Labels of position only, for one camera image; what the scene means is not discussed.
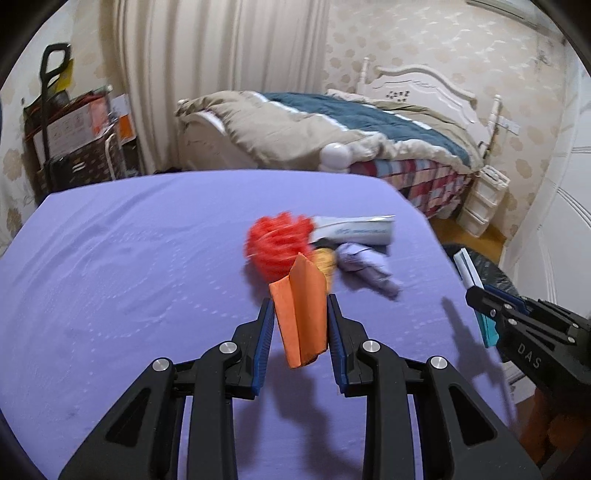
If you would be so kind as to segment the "cream curtain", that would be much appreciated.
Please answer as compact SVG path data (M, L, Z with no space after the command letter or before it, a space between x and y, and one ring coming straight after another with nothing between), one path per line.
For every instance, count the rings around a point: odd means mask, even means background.
M327 1L117 1L113 23L148 173L178 158L180 99L322 87Z

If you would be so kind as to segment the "purple table cloth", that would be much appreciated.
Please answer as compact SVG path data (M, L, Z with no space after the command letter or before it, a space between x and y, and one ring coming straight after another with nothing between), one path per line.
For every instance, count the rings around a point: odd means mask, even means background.
M1 259L1 408L49 479L155 358L198 358L267 295L245 259L263 216L391 215L397 298L335 275L342 313L399 355L447 358L508 425L499 356L428 220L386 182L236 170L154 175L48 197Z

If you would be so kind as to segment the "lavender tissue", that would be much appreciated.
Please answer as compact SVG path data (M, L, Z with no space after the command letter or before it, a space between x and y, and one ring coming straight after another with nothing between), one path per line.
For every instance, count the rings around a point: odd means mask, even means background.
M358 243L345 243L335 250L339 268L363 279L370 287L388 298L396 298L401 283L394 279L388 264L388 256Z

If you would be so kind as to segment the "red foam net ball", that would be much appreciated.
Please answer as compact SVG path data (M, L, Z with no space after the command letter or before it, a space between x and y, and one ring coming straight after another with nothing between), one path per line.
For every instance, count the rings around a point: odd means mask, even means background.
M245 257L264 281L276 282L290 273L298 254L311 254L313 230L311 218L304 215L283 212L260 217L247 232Z

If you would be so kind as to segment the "white wardrobe door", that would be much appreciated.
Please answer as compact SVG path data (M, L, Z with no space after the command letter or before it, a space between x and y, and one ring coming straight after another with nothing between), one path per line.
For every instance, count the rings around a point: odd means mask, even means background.
M520 294L590 316L590 76L568 66L561 130L538 193L500 266Z

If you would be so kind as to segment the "beige blue quilt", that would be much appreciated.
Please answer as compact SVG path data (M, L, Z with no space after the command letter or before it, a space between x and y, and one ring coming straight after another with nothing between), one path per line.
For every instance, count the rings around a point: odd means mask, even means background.
M317 171L332 144L345 146L353 163L431 160L459 174L483 165L475 141L455 121L339 90L219 91L179 101L175 120L186 170Z

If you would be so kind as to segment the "black trash bin bag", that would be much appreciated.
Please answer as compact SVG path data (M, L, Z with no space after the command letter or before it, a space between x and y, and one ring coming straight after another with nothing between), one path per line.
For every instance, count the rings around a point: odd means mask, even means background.
M495 264L485 255L459 243L447 243L443 245L443 249L445 250L446 255L449 257L451 262L454 261L454 256L463 248L465 248L468 252L474 263L476 271L485 285L493 286L509 295L519 295L518 290L510 278L499 268L497 264Z

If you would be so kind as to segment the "white wooden bed frame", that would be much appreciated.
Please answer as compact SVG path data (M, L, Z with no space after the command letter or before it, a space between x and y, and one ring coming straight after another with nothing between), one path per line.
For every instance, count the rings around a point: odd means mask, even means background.
M482 123L476 112L476 96L452 83L437 70L424 65L381 67L374 81L368 81L367 75L362 73L356 90L349 94L398 105L426 107L455 121L472 137L483 158L482 167L470 174L473 179L485 166L502 106L500 98L494 99L489 119ZM355 164L346 154L345 146L339 144L325 147L321 159L322 163L317 171L322 172L351 173L349 167ZM446 209L436 216L447 217L452 211Z

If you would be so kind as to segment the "white plastic drawer unit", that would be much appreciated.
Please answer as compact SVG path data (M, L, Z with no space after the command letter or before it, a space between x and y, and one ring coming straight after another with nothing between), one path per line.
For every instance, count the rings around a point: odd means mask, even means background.
M477 174L462 206L457 223L468 234L479 238L487 230L510 184L510 179L486 165Z

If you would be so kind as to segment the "wall socket strip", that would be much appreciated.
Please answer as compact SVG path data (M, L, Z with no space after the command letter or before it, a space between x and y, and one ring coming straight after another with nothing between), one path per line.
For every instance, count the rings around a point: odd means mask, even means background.
M521 131L521 126L516 122L504 117L499 116L497 119L497 125L500 128L504 128L507 131L511 132L513 135L519 136Z

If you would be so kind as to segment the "white grey flat package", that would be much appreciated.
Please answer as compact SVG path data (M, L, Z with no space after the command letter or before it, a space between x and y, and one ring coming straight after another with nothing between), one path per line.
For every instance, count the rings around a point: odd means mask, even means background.
M314 225L310 242L328 240L337 244L359 243L370 246L388 246L393 240L394 215L366 217L311 218Z

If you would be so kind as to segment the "plaid bed sheet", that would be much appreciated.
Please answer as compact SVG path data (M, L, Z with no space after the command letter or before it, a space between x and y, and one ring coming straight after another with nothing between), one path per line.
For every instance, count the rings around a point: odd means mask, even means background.
M372 160L353 164L349 172L386 181L428 218L454 210L473 180L433 160Z

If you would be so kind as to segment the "orange paper piece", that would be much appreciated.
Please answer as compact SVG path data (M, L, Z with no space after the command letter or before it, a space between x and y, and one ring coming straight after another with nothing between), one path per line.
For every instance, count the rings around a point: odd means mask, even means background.
M288 367L315 362L328 348L325 275L298 254L290 273L270 284L270 294Z

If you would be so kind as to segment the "brown yellow label bottle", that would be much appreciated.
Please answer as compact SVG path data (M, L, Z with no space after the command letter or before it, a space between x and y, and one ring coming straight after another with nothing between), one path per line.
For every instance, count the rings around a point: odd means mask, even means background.
M332 248L321 247L311 252L311 261L315 267L322 272L327 283L327 292L332 291L332 281L334 281L335 268L337 268L337 259L335 251Z

